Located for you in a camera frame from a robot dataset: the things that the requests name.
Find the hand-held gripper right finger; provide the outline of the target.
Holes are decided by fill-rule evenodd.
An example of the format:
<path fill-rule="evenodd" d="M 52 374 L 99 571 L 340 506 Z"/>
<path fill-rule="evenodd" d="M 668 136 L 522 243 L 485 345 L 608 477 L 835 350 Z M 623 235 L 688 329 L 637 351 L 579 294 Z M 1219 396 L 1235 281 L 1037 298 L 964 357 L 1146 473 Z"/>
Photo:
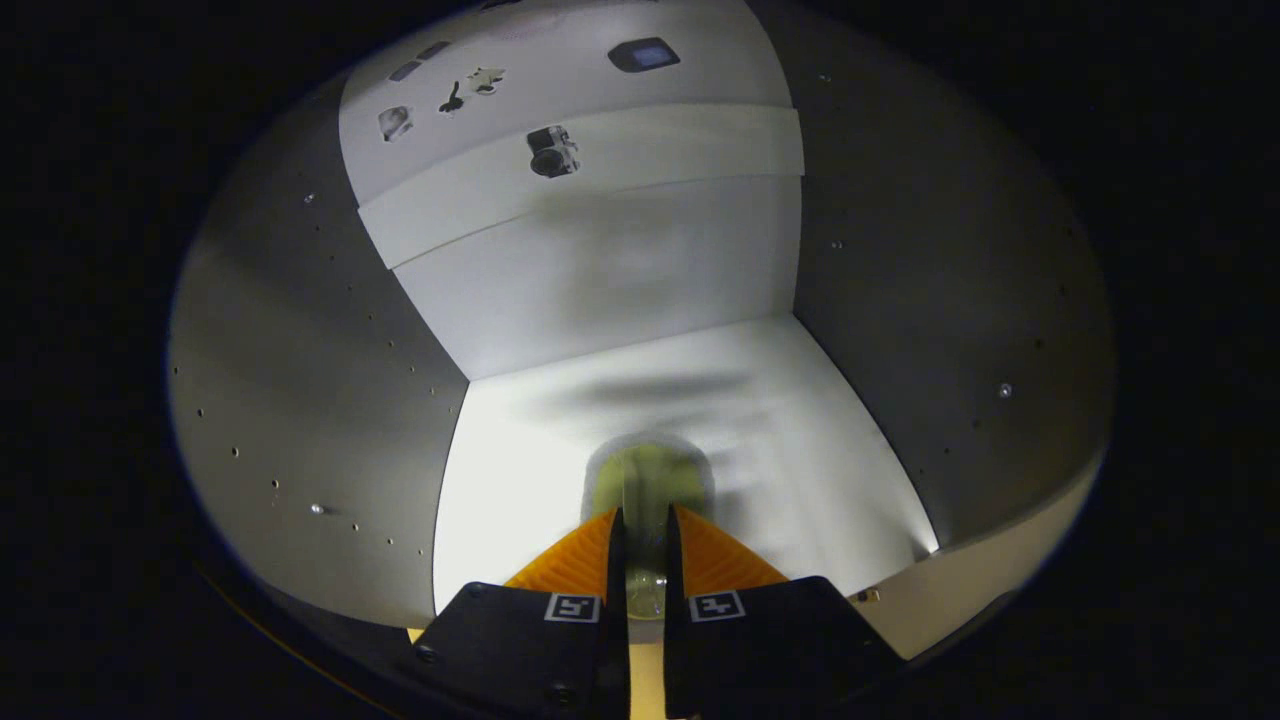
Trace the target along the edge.
<path fill-rule="evenodd" d="M 841 719 L 906 666 L 827 578 L 791 580 L 678 503 L 666 552 L 669 719 Z"/>

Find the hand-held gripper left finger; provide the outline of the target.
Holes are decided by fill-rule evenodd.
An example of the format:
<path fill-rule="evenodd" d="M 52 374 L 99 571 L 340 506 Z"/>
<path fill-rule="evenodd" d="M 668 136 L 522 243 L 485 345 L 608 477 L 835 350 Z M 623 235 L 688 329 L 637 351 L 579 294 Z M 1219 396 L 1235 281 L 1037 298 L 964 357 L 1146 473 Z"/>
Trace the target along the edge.
<path fill-rule="evenodd" d="M 504 584 L 467 583 L 413 641 L 458 719 L 626 719 L 625 515 L 595 515 Z"/>

